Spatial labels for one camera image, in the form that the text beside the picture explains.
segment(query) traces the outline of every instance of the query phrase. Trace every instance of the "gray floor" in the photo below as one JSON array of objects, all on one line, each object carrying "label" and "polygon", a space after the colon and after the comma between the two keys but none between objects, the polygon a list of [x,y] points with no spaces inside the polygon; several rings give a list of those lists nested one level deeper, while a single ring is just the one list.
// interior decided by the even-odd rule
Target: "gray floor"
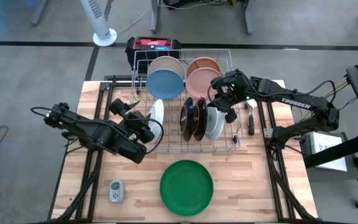
[{"label": "gray floor", "polygon": [[[99,2],[104,9],[107,0]],[[0,0],[0,40],[91,41],[92,27],[79,1],[50,0],[38,27],[30,25],[34,4]],[[128,26],[149,4],[115,0],[109,26],[116,30]],[[154,36],[187,43],[358,45],[358,1],[257,0],[253,36],[244,33],[241,8],[241,2],[235,7],[182,11],[161,8],[160,32]],[[151,36],[149,19],[150,11],[121,33],[118,41]],[[0,223],[46,219],[65,141],[60,131],[44,125],[29,109],[60,101],[76,108],[92,50],[0,46],[0,125],[9,126],[0,145]],[[358,51],[232,49],[231,55],[233,67],[247,75],[282,79],[287,88],[300,90],[310,90],[327,79],[338,82],[347,67],[358,64]],[[105,48],[99,51],[92,80],[131,73],[124,49]],[[328,89],[325,86],[316,94]],[[340,107],[353,97],[348,87],[334,104]],[[293,113],[299,119],[299,111]],[[358,135],[358,102],[341,111],[339,131],[349,138]],[[320,218],[358,223],[358,210],[353,206],[358,199],[356,181],[311,183],[311,187]]]}]

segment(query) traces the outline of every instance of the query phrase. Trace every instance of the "wooden table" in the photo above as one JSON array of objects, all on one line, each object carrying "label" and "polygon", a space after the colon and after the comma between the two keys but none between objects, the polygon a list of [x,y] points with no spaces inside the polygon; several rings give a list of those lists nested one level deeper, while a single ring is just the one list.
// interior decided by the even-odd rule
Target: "wooden table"
[{"label": "wooden table", "polygon": [[[93,119],[99,82],[84,82],[77,113]],[[129,102],[129,87],[115,87],[112,98]],[[106,98],[102,103],[104,111]],[[273,110],[277,126],[293,124],[288,105],[274,103]],[[247,115],[241,110],[243,136],[241,147],[234,153],[224,154],[149,154],[141,164],[135,164],[125,157],[103,154],[103,163],[98,185],[94,211],[94,222],[272,222],[277,221],[270,176],[261,134],[258,111],[253,111],[255,135],[247,134]],[[119,120],[110,113],[109,119]],[[287,142],[300,149],[295,140]],[[77,143],[68,150],[78,147]],[[288,181],[292,192],[313,216],[317,217],[309,180],[301,154],[283,150]],[[86,149],[80,149],[66,156],[58,192],[53,205],[52,218],[61,215],[80,189]],[[209,170],[214,182],[211,203],[203,212],[192,217],[181,217],[170,212],[160,198],[159,183],[164,170],[172,163],[191,159]],[[125,199],[120,204],[109,200],[109,184],[114,179],[124,183]],[[284,217],[288,217],[283,193],[280,198]],[[89,197],[84,208],[88,208]]]}]

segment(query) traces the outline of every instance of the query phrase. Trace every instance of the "light blue bowl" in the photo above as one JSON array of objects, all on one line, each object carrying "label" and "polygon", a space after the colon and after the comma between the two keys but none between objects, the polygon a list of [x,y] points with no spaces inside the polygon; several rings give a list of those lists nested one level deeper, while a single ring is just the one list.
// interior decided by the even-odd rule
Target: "light blue bowl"
[{"label": "light blue bowl", "polygon": [[183,80],[177,72],[161,68],[148,75],[146,89],[156,98],[170,100],[182,93]]}]

